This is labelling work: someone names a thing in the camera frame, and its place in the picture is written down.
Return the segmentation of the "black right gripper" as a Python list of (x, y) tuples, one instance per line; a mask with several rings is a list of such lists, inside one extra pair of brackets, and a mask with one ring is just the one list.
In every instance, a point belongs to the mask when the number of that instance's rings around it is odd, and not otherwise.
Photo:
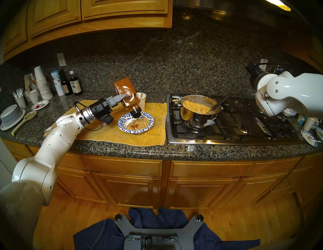
[(250, 74), (250, 81), (255, 81), (255, 79), (265, 73), (265, 70), (261, 69), (259, 66), (256, 65), (255, 62), (250, 62), (245, 66), (245, 69)]

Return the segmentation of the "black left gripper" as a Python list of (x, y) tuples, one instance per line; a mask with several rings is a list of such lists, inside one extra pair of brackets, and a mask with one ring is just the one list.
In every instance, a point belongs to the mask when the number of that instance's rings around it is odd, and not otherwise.
[(121, 94), (109, 98), (100, 98), (89, 105), (89, 110), (97, 120), (112, 120), (111, 107), (117, 106), (127, 96), (127, 94)]

